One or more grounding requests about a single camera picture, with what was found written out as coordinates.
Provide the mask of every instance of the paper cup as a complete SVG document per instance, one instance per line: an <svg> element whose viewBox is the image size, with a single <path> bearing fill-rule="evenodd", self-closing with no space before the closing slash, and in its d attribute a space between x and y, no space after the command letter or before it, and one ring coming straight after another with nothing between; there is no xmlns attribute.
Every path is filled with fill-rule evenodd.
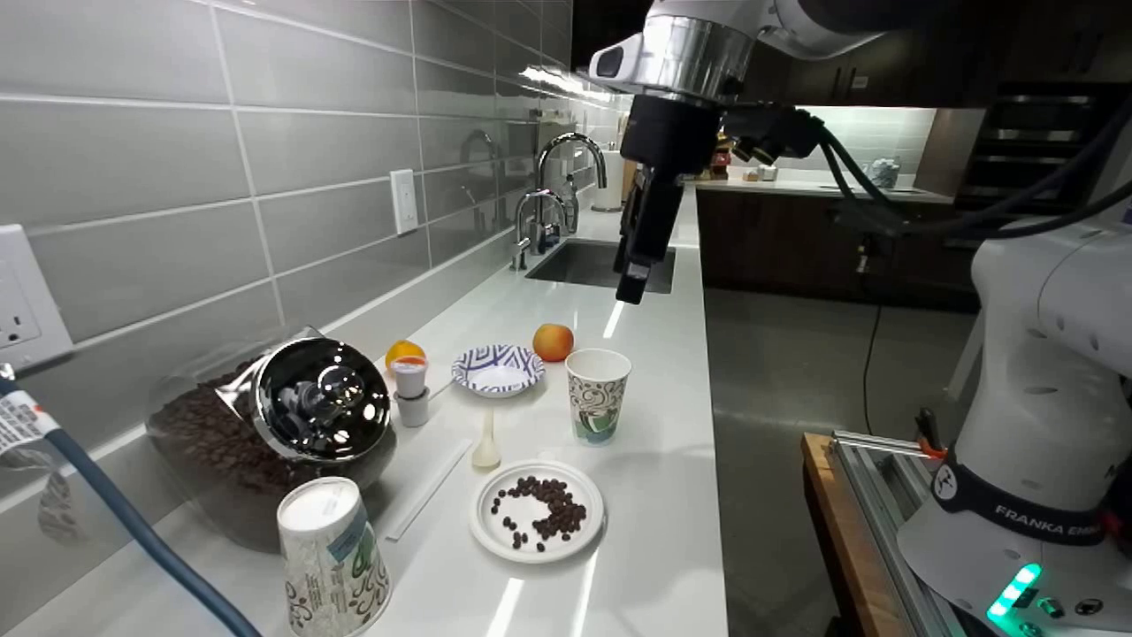
<svg viewBox="0 0 1132 637"><path fill-rule="evenodd" d="M578 352L568 359L572 431L602 443L616 431L630 384L630 359L616 352Z"/></svg>
<svg viewBox="0 0 1132 637"><path fill-rule="evenodd" d="M296 486L275 509L288 557L288 621L296 637L344 637L390 599L378 533L352 478Z"/></svg>

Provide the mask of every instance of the gray tile backsplash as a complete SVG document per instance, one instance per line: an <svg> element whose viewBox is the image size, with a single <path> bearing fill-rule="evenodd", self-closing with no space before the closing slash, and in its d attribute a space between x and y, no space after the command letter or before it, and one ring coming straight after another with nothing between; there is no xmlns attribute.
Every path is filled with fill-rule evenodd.
<svg viewBox="0 0 1132 637"><path fill-rule="evenodd" d="M31 244L76 339L271 276L252 207L63 230Z"/></svg>
<svg viewBox="0 0 1132 637"><path fill-rule="evenodd" d="M326 326L430 270L424 233L390 236L355 254L281 276L288 329Z"/></svg>
<svg viewBox="0 0 1132 637"><path fill-rule="evenodd" d="M405 53L318 33L221 13L238 103L318 110L416 110Z"/></svg>
<svg viewBox="0 0 1132 637"><path fill-rule="evenodd" d="M255 0L255 8L288 20L412 51L412 0Z"/></svg>
<svg viewBox="0 0 1132 637"><path fill-rule="evenodd" d="M82 347L69 363L30 375L26 387L71 435L98 445L147 422L163 399L197 384L203 373L238 361L275 338L272 287L261 282L131 338Z"/></svg>
<svg viewBox="0 0 1132 637"><path fill-rule="evenodd" d="M497 117L493 76L470 76L443 64L419 62L419 99L421 112L438 117Z"/></svg>
<svg viewBox="0 0 1132 637"><path fill-rule="evenodd" d="M390 179L261 203L275 271L340 254L392 233Z"/></svg>
<svg viewBox="0 0 1132 637"><path fill-rule="evenodd" d="M421 166L416 117L242 112L260 196Z"/></svg>
<svg viewBox="0 0 1132 637"><path fill-rule="evenodd" d="M58 225L225 198L249 198L229 112L0 103L0 224Z"/></svg>
<svg viewBox="0 0 1132 637"><path fill-rule="evenodd" d="M493 76L500 34L449 8L419 3L416 39L421 58Z"/></svg>
<svg viewBox="0 0 1132 637"><path fill-rule="evenodd" d="M225 103L203 8L6 0L0 13L0 91Z"/></svg>
<svg viewBox="0 0 1132 637"><path fill-rule="evenodd" d="M105 445L205 373L456 254L506 267L497 203L528 187L530 110L552 106L513 76L569 58L550 34L568 20L568 0L0 0L0 224L30 225L80 339L26 387ZM477 131L518 161L509 179L490 144L465 152ZM421 230L397 236L405 166ZM0 599L0 635L26 603Z"/></svg>

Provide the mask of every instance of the small cup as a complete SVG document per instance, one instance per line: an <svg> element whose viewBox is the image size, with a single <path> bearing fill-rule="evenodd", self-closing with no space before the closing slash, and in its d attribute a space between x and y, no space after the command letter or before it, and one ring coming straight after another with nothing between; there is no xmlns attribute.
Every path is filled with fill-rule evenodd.
<svg viewBox="0 0 1132 637"><path fill-rule="evenodd" d="M296 637L344 637L383 617L390 575L352 478L296 486L275 509L288 621Z"/></svg>
<svg viewBox="0 0 1132 637"><path fill-rule="evenodd" d="M424 428L430 422L430 388L421 395L397 395L397 415L405 428Z"/></svg>
<svg viewBox="0 0 1132 637"><path fill-rule="evenodd" d="M430 387L424 387L430 363L424 361L401 359L390 369L392 369L392 387L397 387L401 395L424 395L430 393Z"/></svg>
<svg viewBox="0 0 1132 637"><path fill-rule="evenodd" d="M630 369L630 359L616 352L578 352L568 359L578 438L602 443L616 431Z"/></svg>

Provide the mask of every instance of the wall tile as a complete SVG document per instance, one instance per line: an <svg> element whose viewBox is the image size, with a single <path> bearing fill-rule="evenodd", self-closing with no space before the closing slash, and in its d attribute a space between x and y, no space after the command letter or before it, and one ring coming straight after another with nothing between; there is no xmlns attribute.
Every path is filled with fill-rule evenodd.
<svg viewBox="0 0 1132 637"><path fill-rule="evenodd" d="M238 103L392 112L416 106L409 58L221 13Z"/></svg>
<svg viewBox="0 0 1132 637"><path fill-rule="evenodd" d="M500 0L497 28L530 51L542 51L542 3L544 0Z"/></svg>
<svg viewBox="0 0 1132 637"><path fill-rule="evenodd" d="M245 198L229 112L0 103L0 224Z"/></svg>
<svg viewBox="0 0 1132 637"><path fill-rule="evenodd" d="M493 207L459 208L430 224L433 267L443 267L465 254L469 249L490 241L493 233L497 233Z"/></svg>
<svg viewBox="0 0 1132 637"><path fill-rule="evenodd" d="M121 339L80 352L26 387L84 445L98 445L192 388L221 361L281 339L272 287L205 305Z"/></svg>
<svg viewBox="0 0 1132 637"><path fill-rule="evenodd" d="M225 103L197 3L0 3L0 91Z"/></svg>
<svg viewBox="0 0 1132 637"><path fill-rule="evenodd" d="M409 0L255 0L255 12L412 51Z"/></svg>
<svg viewBox="0 0 1132 637"><path fill-rule="evenodd" d="M275 271L392 233L390 183L363 183L261 203Z"/></svg>
<svg viewBox="0 0 1132 637"><path fill-rule="evenodd" d="M500 33L500 25L503 25L503 0L438 0L438 3L476 19L490 33Z"/></svg>
<svg viewBox="0 0 1132 637"><path fill-rule="evenodd" d="M486 76L419 62L421 112L497 117L497 87Z"/></svg>
<svg viewBox="0 0 1132 637"><path fill-rule="evenodd" d="M37 254L76 339L266 276L252 207L46 233Z"/></svg>
<svg viewBox="0 0 1132 637"><path fill-rule="evenodd" d="M242 112L260 196L421 166L416 117Z"/></svg>
<svg viewBox="0 0 1132 637"><path fill-rule="evenodd" d="M497 34L433 0L416 3L419 53L493 76Z"/></svg>
<svg viewBox="0 0 1132 637"><path fill-rule="evenodd" d="M359 254L281 279L288 329L326 326L430 270L424 233L409 233Z"/></svg>
<svg viewBox="0 0 1132 637"><path fill-rule="evenodd" d="M497 230L503 218L497 214L497 177L493 171L445 171L424 174L430 214L424 218L436 224L452 214L469 214L470 207L482 208L482 224Z"/></svg>
<svg viewBox="0 0 1132 637"><path fill-rule="evenodd" d="M465 144L477 133L477 131L497 131L493 137L500 137L500 125L497 122L470 122L470 117L421 117L421 148L424 148L424 171L438 171L438 166L459 166Z"/></svg>

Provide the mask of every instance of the small plate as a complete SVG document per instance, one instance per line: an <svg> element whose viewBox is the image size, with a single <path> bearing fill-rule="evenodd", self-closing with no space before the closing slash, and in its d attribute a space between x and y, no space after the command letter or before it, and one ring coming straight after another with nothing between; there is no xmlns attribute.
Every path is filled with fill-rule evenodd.
<svg viewBox="0 0 1132 637"><path fill-rule="evenodd" d="M518 395L542 378L542 361L528 347L476 347L452 363L456 387L477 395Z"/></svg>
<svg viewBox="0 0 1132 637"><path fill-rule="evenodd" d="M569 465L509 465L470 499L470 533L509 563L559 563L588 549L602 529L604 499Z"/></svg>

